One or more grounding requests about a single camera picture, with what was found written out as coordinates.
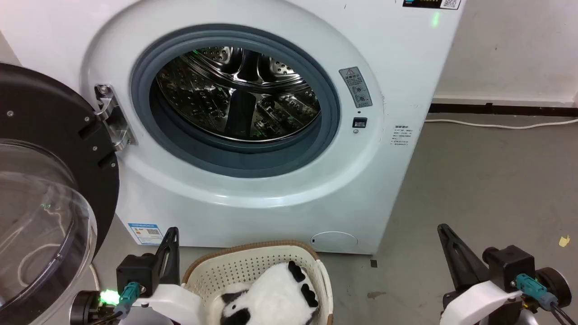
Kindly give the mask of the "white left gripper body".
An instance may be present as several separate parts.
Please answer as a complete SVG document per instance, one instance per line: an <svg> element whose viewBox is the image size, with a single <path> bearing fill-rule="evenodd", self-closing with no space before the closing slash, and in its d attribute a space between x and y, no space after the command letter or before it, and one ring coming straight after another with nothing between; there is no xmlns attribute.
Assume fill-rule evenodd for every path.
<svg viewBox="0 0 578 325"><path fill-rule="evenodd" d="M159 284L153 295L134 302L120 325L206 325L200 296L175 284Z"/></svg>

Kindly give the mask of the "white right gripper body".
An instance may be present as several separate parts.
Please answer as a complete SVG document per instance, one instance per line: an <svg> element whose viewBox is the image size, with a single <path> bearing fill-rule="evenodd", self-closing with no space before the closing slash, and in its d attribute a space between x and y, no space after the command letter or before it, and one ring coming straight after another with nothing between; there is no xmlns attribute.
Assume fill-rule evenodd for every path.
<svg viewBox="0 0 578 325"><path fill-rule="evenodd" d="M491 281L476 284L448 304L441 325L474 325L499 309L508 299L522 296L522 291L505 292Z"/></svg>

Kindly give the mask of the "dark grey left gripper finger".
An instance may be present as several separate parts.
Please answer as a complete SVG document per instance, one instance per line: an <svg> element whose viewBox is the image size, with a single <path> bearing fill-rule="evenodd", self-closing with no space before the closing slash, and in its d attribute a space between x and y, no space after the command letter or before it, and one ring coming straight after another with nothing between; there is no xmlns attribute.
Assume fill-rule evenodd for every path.
<svg viewBox="0 0 578 325"><path fill-rule="evenodd" d="M158 283L180 285L179 229L169 227L155 256L158 265Z"/></svg>

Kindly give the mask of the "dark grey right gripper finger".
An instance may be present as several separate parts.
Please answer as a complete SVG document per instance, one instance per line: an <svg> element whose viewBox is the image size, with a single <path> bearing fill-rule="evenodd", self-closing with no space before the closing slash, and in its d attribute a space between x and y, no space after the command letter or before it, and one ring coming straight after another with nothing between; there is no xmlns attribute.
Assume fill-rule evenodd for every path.
<svg viewBox="0 0 578 325"><path fill-rule="evenodd" d="M442 223L437 231L456 292L489 280L489 268L449 225Z"/></svg>

